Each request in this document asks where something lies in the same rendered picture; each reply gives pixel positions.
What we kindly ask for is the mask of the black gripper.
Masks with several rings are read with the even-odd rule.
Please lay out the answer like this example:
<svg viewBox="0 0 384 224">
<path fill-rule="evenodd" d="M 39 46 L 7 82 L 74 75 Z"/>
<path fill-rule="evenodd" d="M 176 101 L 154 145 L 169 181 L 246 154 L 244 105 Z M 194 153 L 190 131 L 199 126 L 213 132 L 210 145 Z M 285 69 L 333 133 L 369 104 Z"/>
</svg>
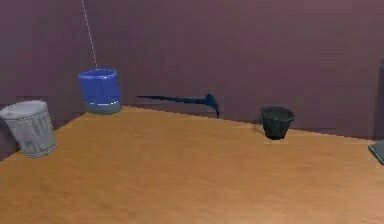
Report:
<svg viewBox="0 0 384 224">
<path fill-rule="evenodd" d="M 207 104 L 216 111 L 216 116 L 220 116 L 219 105 L 216 98 L 212 94 L 207 94 L 204 99 L 202 98 L 180 98 L 180 97 L 167 97 L 167 96 L 137 96 L 138 98 L 164 100 L 172 102 L 181 102 L 189 104 Z"/>
</svg>

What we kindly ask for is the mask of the blue trash can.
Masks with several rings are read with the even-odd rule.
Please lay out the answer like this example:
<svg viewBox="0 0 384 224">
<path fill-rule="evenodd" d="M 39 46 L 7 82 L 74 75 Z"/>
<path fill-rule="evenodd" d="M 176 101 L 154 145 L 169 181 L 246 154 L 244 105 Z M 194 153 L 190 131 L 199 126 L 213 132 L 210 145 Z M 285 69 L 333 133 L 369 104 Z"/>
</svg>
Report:
<svg viewBox="0 0 384 224">
<path fill-rule="evenodd" d="M 118 73 L 110 68 L 96 68 L 78 75 L 86 110 L 109 115 L 121 111 Z"/>
</svg>

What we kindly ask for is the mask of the black woven trash basket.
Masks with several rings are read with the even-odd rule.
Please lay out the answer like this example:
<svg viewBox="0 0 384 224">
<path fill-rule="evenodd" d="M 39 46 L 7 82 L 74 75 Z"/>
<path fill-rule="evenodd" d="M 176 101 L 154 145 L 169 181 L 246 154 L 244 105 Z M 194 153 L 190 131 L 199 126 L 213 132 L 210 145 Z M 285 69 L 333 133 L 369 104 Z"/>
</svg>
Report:
<svg viewBox="0 0 384 224">
<path fill-rule="evenodd" d="M 268 139 L 284 139 L 295 114 L 284 107 L 266 106 L 261 108 L 264 134 Z"/>
</svg>

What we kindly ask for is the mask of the silver mesh trash can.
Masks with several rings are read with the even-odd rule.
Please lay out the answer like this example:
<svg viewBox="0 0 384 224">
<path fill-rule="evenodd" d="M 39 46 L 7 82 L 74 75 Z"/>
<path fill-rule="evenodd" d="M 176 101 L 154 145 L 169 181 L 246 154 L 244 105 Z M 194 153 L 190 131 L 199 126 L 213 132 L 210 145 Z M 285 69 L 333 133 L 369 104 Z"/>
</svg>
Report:
<svg viewBox="0 0 384 224">
<path fill-rule="evenodd" d="M 0 118 L 27 157 L 42 157 L 56 149 L 56 137 L 46 102 L 31 100 L 6 106 L 0 110 Z"/>
</svg>

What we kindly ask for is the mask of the dark grey tall cabinet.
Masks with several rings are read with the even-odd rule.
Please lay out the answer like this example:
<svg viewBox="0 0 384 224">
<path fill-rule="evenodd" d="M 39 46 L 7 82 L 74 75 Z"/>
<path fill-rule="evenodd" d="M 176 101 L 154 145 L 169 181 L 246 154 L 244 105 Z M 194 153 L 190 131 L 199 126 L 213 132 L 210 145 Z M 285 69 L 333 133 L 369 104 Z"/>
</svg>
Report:
<svg viewBox="0 0 384 224">
<path fill-rule="evenodd" d="M 375 104 L 374 139 L 384 138 L 384 56 L 379 65 L 378 87 Z"/>
</svg>

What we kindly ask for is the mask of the grey flat box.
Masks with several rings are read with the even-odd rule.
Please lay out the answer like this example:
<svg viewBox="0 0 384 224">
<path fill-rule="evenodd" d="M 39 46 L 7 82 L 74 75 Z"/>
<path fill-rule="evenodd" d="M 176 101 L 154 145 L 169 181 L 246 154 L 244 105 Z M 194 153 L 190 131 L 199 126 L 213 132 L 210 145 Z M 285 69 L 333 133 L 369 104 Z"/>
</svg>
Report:
<svg viewBox="0 0 384 224">
<path fill-rule="evenodd" d="M 368 150 L 376 158 L 376 160 L 384 166 L 384 140 L 380 140 L 368 146 Z"/>
</svg>

